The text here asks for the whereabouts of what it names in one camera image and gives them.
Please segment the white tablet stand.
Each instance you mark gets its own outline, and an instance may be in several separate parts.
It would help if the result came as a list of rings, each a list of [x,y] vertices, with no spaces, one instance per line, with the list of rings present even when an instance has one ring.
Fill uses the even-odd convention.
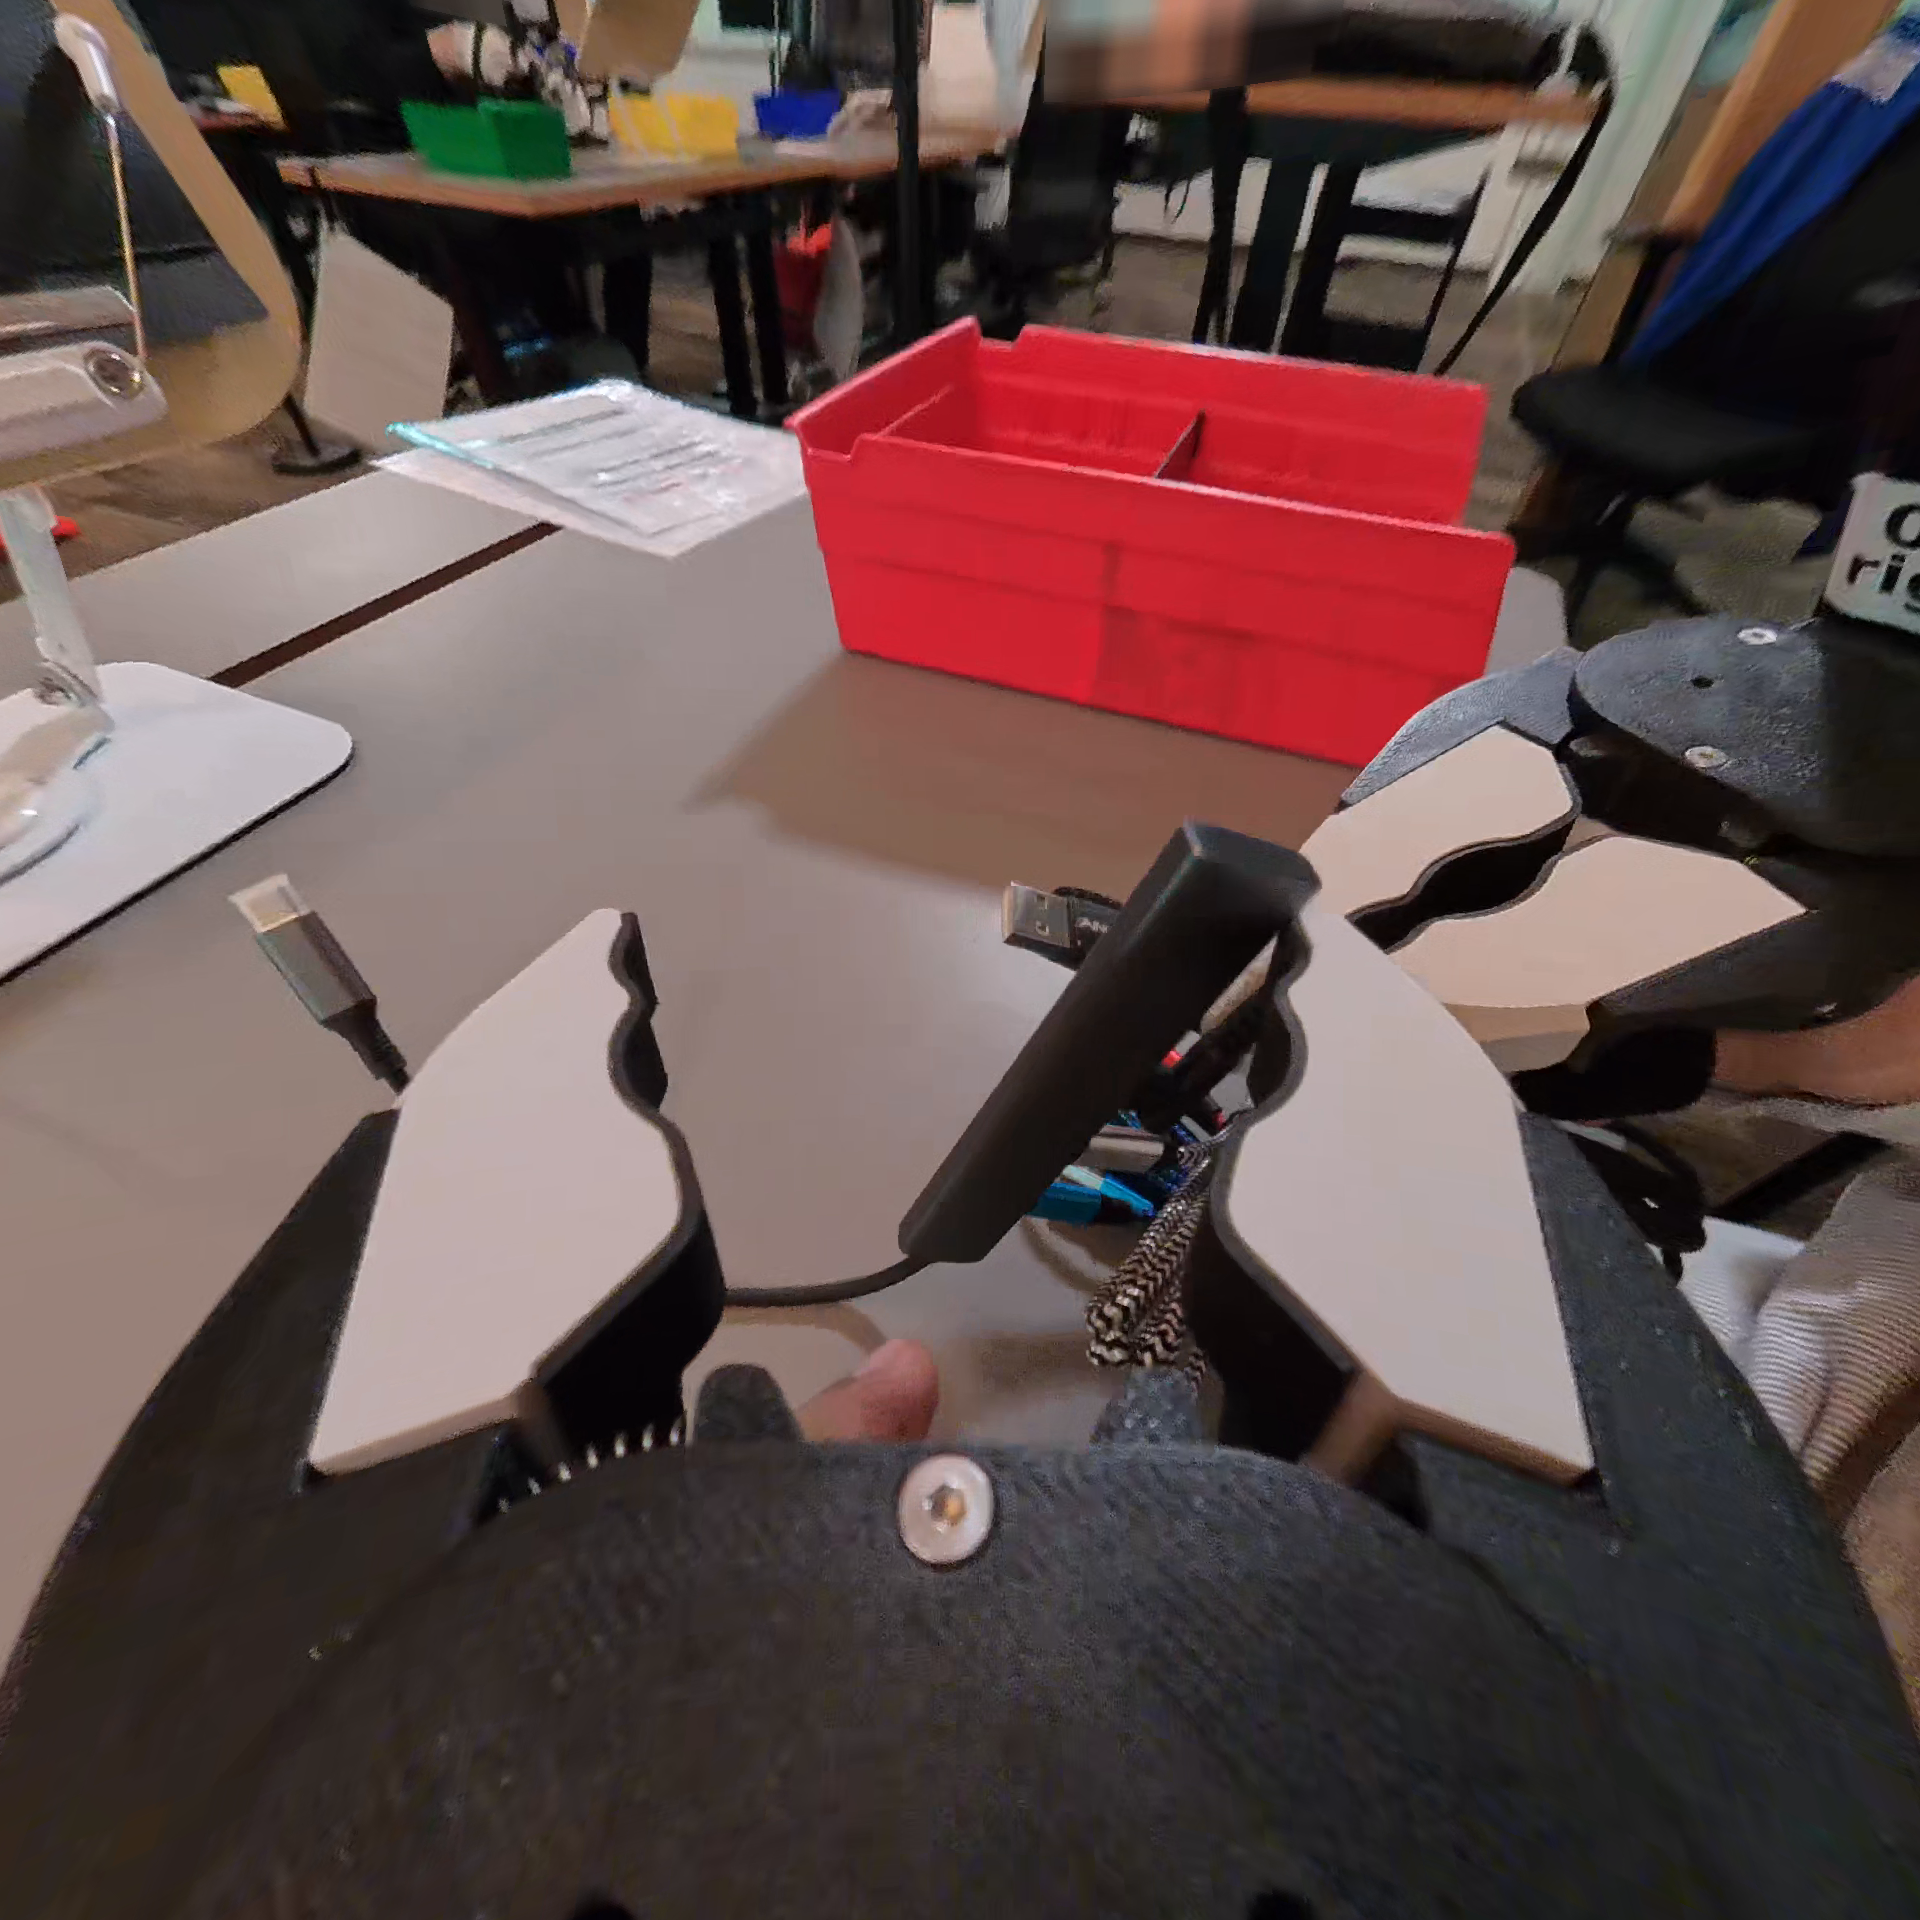
[[[5,468],[168,425],[173,396],[104,285],[5,298]],[[32,621],[2,707],[2,977],[315,794],[352,756],[322,718],[163,664],[95,664],[36,486],[5,489],[5,552]]]

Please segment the green bin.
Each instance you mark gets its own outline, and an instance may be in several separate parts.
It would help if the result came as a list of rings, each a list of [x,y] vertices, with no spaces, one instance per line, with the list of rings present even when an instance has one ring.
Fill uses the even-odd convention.
[[[406,99],[399,104],[399,121],[411,154],[436,173],[519,184],[571,177],[571,142],[565,114],[543,100],[430,104]]]

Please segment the paper sheet in plastic sleeve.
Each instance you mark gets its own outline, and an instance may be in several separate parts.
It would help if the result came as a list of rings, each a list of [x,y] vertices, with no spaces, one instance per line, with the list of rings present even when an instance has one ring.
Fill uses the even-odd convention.
[[[384,467],[656,561],[732,537],[806,494],[782,430],[628,380],[390,424]]]

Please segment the person's left hand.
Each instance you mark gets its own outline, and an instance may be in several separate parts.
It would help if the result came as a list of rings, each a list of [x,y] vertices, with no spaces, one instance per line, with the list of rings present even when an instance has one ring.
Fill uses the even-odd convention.
[[[814,1445],[915,1448],[927,1440],[940,1396],[931,1348],[907,1337],[890,1340],[799,1408],[799,1434]]]

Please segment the black office chair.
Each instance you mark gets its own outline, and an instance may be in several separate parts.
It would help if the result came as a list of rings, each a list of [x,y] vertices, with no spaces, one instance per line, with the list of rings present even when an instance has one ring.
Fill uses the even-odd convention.
[[[1917,133],[1893,138],[1838,202],[1676,339],[1646,317],[1588,369],[1522,382],[1511,418],[1571,481],[1524,564],[1568,561],[1568,621],[1604,572],[1658,609],[1702,612],[1676,564],[1631,537],[1646,506],[1711,489],[1843,509],[1859,474],[1916,460]]]

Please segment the black USB hub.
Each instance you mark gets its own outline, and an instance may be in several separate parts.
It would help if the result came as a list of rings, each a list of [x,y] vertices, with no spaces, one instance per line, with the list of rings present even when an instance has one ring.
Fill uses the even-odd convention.
[[[853,1281],[733,1286],[727,1308],[847,1305],[980,1262],[1317,891],[1303,853],[1183,822],[903,1214],[900,1258]]]

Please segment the wooden table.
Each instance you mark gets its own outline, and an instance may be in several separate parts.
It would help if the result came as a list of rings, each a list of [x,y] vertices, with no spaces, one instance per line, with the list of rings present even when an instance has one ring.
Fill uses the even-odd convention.
[[[582,222],[616,212],[669,211],[700,232],[714,316],[736,418],[780,420],[788,412],[784,326],[778,310],[775,216],[782,200],[811,190],[895,184],[895,266],[903,293],[895,316],[906,339],[922,326],[922,212],[926,177],[997,156],[1006,136],[986,129],[933,129],[918,156],[903,160],[890,136],[847,136],[775,147],[749,158],[635,160],[610,150],[576,158],[567,179],[504,181],[453,177],[414,154],[286,156],[279,179],[328,202],[394,202],[408,208],[467,211],[517,222]]]

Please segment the person's right hand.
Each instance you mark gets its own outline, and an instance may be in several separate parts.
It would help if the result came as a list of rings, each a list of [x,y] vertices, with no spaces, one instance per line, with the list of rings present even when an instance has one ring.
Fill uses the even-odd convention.
[[[1917,1099],[1916,1029],[1868,1021],[1805,1030],[1722,1030],[1714,1082],[1752,1098],[1810,1098],[1850,1108]]]

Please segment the small yellow bin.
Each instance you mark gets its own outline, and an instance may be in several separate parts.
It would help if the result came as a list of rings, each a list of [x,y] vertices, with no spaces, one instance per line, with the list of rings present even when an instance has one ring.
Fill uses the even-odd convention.
[[[741,117],[725,93],[610,91],[607,136],[639,160],[736,160]]]

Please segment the blue cloth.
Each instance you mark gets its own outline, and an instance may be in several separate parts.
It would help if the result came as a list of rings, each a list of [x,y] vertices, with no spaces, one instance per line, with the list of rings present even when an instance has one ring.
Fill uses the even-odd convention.
[[[1917,16],[1898,16],[1755,150],[1622,364],[1651,369],[1826,218],[1917,117]]]

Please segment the person's right forearm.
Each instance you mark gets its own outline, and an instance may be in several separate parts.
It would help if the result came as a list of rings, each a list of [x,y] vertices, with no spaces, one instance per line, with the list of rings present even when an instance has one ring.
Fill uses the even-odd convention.
[[[1835,1522],[1916,1432],[1917,1168],[1859,1172],[1804,1242],[1716,1220],[1679,1289]]]

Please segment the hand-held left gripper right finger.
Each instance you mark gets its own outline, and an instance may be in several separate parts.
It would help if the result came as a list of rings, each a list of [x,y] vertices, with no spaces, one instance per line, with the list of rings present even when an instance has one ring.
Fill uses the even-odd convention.
[[[1360,1484],[1420,1434],[1548,1484],[1595,1462],[1520,1108],[1468,1029],[1309,905],[1277,987],[1287,1078],[1212,1186],[1220,1252],[1331,1354],[1303,1466]]]

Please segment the grey desk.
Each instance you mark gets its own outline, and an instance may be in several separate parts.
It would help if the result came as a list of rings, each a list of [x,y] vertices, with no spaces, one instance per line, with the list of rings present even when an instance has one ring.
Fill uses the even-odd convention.
[[[230,894],[286,873],[411,1066],[596,908],[637,914],[667,1110],[733,1284],[894,1262],[1061,971],[1002,886],[1125,896],[1182,821],[1299,849],[1354,768],[837,638],[803,502],[680,562],[576,536],[262,682],[352,733],[288,810],[5,985],[5,1585],[378,1104]]]

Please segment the blue USB connector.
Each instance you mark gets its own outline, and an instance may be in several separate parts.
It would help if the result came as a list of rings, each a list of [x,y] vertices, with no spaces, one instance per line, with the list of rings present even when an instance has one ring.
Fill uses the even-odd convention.
[[[1112,1122],[1047,1185],[1026,1216],[1075,1228],[1146,1228],[1182,1195],[1212,1148],[1212,1137],[1183,1122],[1164,1133]]]

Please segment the red plastic bin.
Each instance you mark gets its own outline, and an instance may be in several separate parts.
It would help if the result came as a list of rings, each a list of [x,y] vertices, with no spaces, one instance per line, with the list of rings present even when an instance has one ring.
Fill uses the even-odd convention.
[[[1484,387],[974,320],[795,412],[843,650],[1363,768],[1474,682]],[[1190,476],[1151,472],[1196,412]]]

